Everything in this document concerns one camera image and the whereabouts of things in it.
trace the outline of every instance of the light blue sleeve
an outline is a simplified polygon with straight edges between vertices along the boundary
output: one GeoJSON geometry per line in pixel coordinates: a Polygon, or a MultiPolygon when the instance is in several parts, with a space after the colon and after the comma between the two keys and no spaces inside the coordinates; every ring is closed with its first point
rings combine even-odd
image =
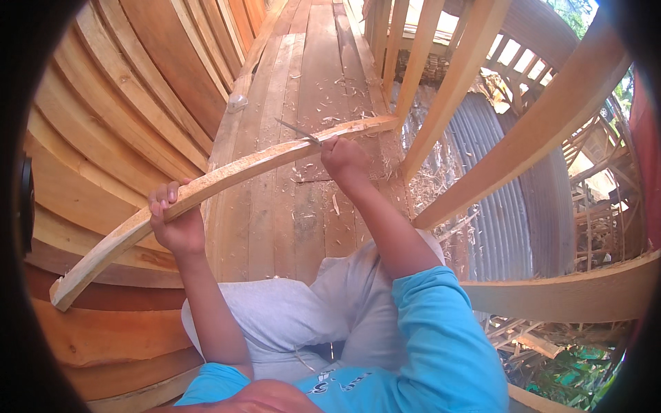
{"type": "Polygon", "coordinates": [[[408,364],[394,384],[403,412],[507,412],[496,350],[452,270],[435,267],[393,282],[408,364]]]}
{"type": "Polygon", "coordinates": [[[175,406],[219,402],[237,394],[249,383],[250,379],[234,367],[206,363],[175,406]]]}

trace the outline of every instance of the left hand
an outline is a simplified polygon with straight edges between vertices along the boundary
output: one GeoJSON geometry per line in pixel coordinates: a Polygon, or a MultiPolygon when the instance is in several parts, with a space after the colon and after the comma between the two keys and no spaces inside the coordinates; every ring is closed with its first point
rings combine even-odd
{"type": "MultiPolygon", "coordinates": [[[[185,178],[184,185],[190,181],[192,179],[185,178]]],[[[149,223],[159,244],[172,251],[175,257],[204,254],[204,222],[200,206],[193,207],[168,223],[163,221],[163,212],[176,202],[178,189],[179,182],[173,181],[167,185],[161,184],[149,193],[149,223]]]]}

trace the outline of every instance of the person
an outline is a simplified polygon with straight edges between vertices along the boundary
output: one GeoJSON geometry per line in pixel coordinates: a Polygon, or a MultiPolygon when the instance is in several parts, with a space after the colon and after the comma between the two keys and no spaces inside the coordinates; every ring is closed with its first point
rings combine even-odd
{"type": "Polygon", "coordinates": [[[355,141],[332,137],[321,150],[373,240],[326,258],[310,287],[286,278],[216,284],[199,208],[164,223],[178,183],[149,195],[156,239],[186,291],[184,327],[205,360],[174,406],[150,411],[507,411],[496,350],[438,242],[371,185],[369,156],[355,141]],[[332,364],[307,347],[339,340],[332,364]]]}

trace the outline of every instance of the curved wooden stick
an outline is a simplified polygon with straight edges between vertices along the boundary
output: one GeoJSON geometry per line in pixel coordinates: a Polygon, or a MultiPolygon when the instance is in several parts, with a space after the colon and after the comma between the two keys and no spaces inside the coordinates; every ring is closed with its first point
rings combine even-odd
{"type": "MultiPolygon", "coordinates": [[[[314,133],[314,135],[320,141],[324,141],[332,135],[353,138],[368,133],[391,130],[396,124],[397,118],[394,116],[376,116],[346,122],[314,133]]],[[[179,201],[165,210],[165,220],[173,220],[230,186],[297,159],[313,155],[320,150],[319,145],[308,141],[291,141],[237,159],[197,178],[188,185],[181,186],[178,195],[179,201]]],[[[101,271],[151,233],[150,217],[149,206],[144,207],[103,238],[70,272],[53,283],[50,288],[51,303],[59,310],[66,311],[101,271]]]]}

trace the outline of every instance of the forearm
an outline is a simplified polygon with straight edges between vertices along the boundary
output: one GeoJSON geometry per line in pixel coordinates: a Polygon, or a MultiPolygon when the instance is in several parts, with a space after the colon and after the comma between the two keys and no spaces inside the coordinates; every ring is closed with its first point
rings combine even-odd
{"type": "Polygon", "coordinates": [[[252,379],[250,353],[239,324],[216,284],[204,254],[175,256],[207,362],[236,367],[252,379]]]}
{"type": "Polygon", "coordinates": [[[363,217],[386,272],[393,279],[441,265],[418,231],[366,177],[342,180],[338,185],[363,217]]]}

